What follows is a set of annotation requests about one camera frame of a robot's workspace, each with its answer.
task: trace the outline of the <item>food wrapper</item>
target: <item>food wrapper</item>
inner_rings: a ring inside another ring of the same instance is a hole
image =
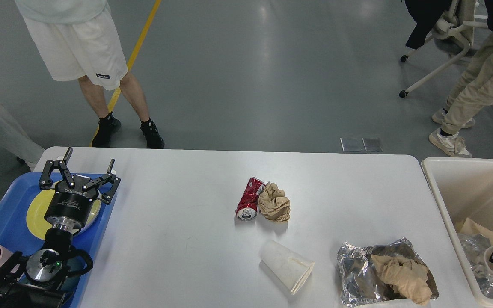
[[[491,246],[490,239],[482,234],[458,233],[457,236],[481,292],[487,298],[493,299],[493,275],[484,264],[484,251]]]
[[[337,254],[337,269],[340,271],[342,282],[340,298],[344,305],[356,307],[405,298],[393,292],[390,285],[378,278],[371,260],[372,254],[405,257],[425,265],[406,238],[401,238],[387,246],[355,247],[345,242]],[[431,299],[438,298],[437,285],[431,271],[427,273],[427,285],[432,292]]]

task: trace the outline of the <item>crumpled brown paper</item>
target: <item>crumpled brown paper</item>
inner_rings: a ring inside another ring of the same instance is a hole
[[[480,224],[477,224],[471,218],[467,218],[463,224],[462,222],[457,222],[455,225],[456,232],[467,234],[467,235],[475,235],[482,234],[483,236],[489,238],[490,243],[493,245],[493,231],[489,230]]]
[[[290,219],[290,200],[277,184],[268,183],[258,197],[260,213],[272,222],[288,222]]]
[[[429,303],[432,292],[427,285],[428,267],[412,259],[387,255],[372,255],[372,263],[378,277],[395,293],[422,306]]]

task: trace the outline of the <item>pants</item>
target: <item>pants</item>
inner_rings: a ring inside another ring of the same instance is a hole
[[[490,105],[493,105],[493,33],[474,55],[446,99],[448,114],[441,128],[448,134],[456,134],[464,123]]]
[[[109,6],[80,24],[47,24],[27,17],[24,21],[54,80],[88,76],[93,84],[115,90],[127,74],[127,61]]]
[[[28,163],[37,163],[44,149],[33,142],[0,103],[0,146]]]

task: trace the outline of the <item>trash bin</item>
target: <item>trash bin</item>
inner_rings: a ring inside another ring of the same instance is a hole
[[[482,306],[493,308],[493,299],[479,289],[454,229],[455,223],[471,218],[493,231],[493,160],[426,158],[421,166],[473,296]]]

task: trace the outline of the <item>black sneaker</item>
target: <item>black sneaker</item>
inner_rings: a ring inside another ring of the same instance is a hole
[[[147,122],[140,126],[144,137],[146,137],[146,146],[148,148],[165,148],[165,141],[159,135],[159,131],[153,121]]]
[[[114,118],[111,114],[109,120],[98,123],[98,133],[96,133],[96,136],[90,142],[92,147],[109,148],[111,136],[121,128],[121,121]]]

